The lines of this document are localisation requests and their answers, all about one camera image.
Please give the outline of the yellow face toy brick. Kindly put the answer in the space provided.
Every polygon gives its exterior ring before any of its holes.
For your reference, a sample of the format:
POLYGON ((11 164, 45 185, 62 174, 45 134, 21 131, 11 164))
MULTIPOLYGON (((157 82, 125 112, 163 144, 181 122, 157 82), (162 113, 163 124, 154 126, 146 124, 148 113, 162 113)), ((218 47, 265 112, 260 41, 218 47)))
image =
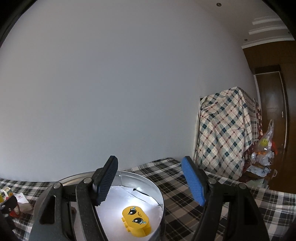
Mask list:
POLYGON ((122 211, 123 224, 126 230, 134 237, 146 237, 151 231, 148 216, 138 206, 129 206, 122 211))

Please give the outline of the white red small box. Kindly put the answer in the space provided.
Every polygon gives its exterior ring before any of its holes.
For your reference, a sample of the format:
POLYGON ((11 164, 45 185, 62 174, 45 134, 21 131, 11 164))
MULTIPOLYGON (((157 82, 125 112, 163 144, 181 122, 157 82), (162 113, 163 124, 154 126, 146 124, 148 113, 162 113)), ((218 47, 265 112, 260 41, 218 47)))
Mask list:
POLYGON ((22 213, 28 213, 33 210, 31 204, 29 201, 26 199, 23 193, 15 194, 15 197, 18 202, 18 206, 20 208, 20 211, 22 213))

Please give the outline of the round metal tin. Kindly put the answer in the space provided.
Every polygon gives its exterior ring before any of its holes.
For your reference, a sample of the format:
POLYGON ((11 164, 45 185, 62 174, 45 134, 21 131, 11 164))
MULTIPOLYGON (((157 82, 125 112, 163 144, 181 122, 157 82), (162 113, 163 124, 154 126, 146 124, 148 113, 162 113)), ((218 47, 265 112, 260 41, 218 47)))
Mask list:
POLYGON ((164 240, 165 205, 162 193, 154 182, 128 171, 117 171, 106 200, 96 212, 108 240, 164 240), (127 207, 139 207, 149 218, 152 231, 146 237, 135 237, 122 221, 127 207))

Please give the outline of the plaid cloth covered furniture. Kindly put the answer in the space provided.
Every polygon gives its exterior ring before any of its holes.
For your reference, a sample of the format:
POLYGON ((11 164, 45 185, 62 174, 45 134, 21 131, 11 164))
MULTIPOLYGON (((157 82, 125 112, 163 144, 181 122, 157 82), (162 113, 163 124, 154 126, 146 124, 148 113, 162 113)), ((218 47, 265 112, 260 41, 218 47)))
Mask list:
POLYGON ((258 140, 258 102, 240 87, 201 99, 197 114, 194 163, 212 174, 238 180, 245 154, 258 140))

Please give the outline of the plastic bag with toys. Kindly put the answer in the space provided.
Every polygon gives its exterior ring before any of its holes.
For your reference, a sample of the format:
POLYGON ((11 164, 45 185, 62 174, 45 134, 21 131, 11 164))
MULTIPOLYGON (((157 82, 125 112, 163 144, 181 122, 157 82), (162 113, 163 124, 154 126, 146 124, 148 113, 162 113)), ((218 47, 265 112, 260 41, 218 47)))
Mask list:
POLYGON ((271 172, 271 165, 275 155, 273 151, 273 133, 274 121, 270 120, 267 132, 256 143, 250 155, 251 165, 247 168, 247 171, 261 178, 266 177, 271 172))

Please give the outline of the black white plaid tablecloth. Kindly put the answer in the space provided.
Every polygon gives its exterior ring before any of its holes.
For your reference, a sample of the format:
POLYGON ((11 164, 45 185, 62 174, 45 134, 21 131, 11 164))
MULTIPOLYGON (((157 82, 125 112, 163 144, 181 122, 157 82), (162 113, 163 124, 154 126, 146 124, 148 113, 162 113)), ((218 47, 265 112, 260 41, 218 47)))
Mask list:
MULTIPOLYGON (((208 173, 207 201, 200 206, 194 199, 182 172, 181 161, 153 161, 129 172, 154 182, 162 193, 165 205, 165 236, 167 240, 295 240, 295 195, 269 189, 252 189, 244 183, 208 173)), ((22 191, 30 204, 44 203, 45 214, 50 197, 53 205, 54 228, 59 240, 62 216, 67 228, 72 228, 70 202, 77 203, 77 215, 87 240, 108 240, 92 201, 92 176, 83 173, 77 184, 57 182, 20 182, 1 179, 1 187, 22 191)))

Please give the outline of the brown wooden door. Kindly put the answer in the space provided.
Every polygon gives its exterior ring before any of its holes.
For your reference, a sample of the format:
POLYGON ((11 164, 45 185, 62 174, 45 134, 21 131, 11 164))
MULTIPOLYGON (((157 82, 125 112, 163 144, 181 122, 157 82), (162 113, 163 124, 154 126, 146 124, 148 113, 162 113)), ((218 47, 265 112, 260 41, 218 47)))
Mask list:
POLYGON ((280 164, 285 155, 288 134, 284 82, 279 71, 256 74, 255 80, 262 112, 263 130, 266 132, 269 121, 273 120, 273 141, 277 147, 274 163, 280 164))

